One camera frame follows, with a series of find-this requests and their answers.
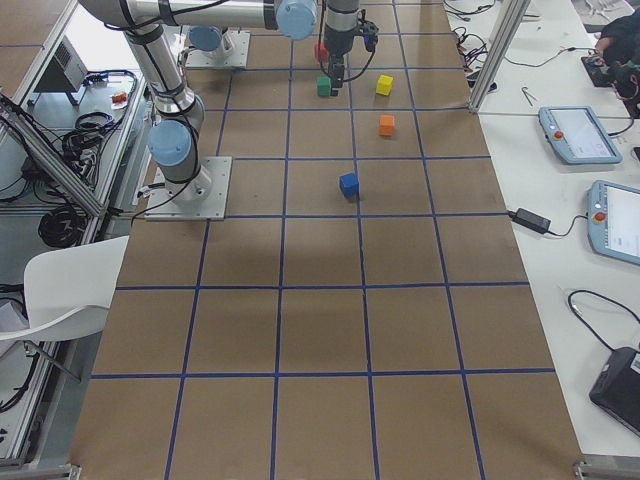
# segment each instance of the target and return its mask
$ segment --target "yellow cube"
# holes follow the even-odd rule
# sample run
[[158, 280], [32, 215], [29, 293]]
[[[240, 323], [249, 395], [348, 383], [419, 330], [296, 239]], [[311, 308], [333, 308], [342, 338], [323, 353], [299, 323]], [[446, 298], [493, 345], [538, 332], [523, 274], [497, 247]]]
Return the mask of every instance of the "yellow cube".
[[376, 93], [378, 95], [389, 96], [391, 89], [393, 88], [393, 77], [388, 75], [380, 75], [378, 78], [378, 85], [376, 85]]

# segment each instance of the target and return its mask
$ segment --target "blue joint cap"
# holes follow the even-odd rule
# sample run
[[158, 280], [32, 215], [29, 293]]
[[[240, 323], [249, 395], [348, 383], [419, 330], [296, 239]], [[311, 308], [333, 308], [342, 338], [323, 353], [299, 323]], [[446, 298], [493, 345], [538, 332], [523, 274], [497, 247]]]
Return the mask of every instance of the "blue joint cap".
[[163, 167], [175, 167], [191, 152], [189, 129], [176, 120], [164, 120], [149, 131], [149, 151]]
[[340, 191], [345, 197], [357, 195], [360, 190], [358, 176], [355, 173], [347, 173], [340, 177]]
[[189, 29], [189, 40], [198, 50], [213, 52], [222, 44], [222, 32], [216, 27], [195, 26]]
[[313, 33], [316, 16], [314, 0], [283, 0], [276, 13], [276, 22], [284, 36], [302, 40]]

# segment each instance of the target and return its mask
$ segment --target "cube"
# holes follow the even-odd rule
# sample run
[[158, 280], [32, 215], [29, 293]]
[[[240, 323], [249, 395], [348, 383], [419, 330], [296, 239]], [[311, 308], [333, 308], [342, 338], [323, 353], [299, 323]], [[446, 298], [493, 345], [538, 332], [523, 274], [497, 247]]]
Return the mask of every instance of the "cube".
[[340, 177], [340, 191], [342, 194], [349, 198], [358, 194], [360, 190], [360, 183], [358, 182], [358, 176], [355, 173], [347, 173]]
[[378, 125], [378, 135], [381, 137], [391, 137], [396, 131], [396, 117], [393, 115], [380, 115]]
[[391, 89], [393, 88], [393, 77], [388, 75], [380, 75], [378, 78], [378, 84], [376, 86], [376, 93], [378, 95], [389, 96]]
[[316, 87], [318, 89], [319, 97], [331, 96], [331, 79], [329, 77], [318, 77], [316, 80]]
[[329, 61], [329, 51], [324, 43], [316, 43], [313, 45], [313, 56], [316, 62], [327, 63]]

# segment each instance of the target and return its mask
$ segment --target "power adapter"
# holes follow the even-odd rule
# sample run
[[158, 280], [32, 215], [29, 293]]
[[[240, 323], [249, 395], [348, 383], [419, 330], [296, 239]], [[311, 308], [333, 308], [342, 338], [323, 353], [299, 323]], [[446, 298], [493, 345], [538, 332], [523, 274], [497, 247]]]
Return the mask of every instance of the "power adapter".
[[519, 208], [517, 211], [512, 212], [509, 210], [509, 218], [518, 225], [522, 225], [534, 232], [538, 232], [540, 234], [545, 234], [549, 231], [549, 227], [551, 226], [551, 220], [548, 218], [541, 217], [540, 215], [536, 215], [529, 210], [525, 210], [524, 208]]

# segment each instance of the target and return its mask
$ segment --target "blue cube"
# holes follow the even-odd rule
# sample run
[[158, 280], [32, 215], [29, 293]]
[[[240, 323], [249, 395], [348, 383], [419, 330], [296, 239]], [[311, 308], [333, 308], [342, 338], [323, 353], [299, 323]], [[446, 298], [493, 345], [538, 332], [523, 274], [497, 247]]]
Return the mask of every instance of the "blue cube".
[[340, 190], [345, 197], [353, 197], [358, 194], [360, 184], [355, 173], [347, 173], [340, 177]]

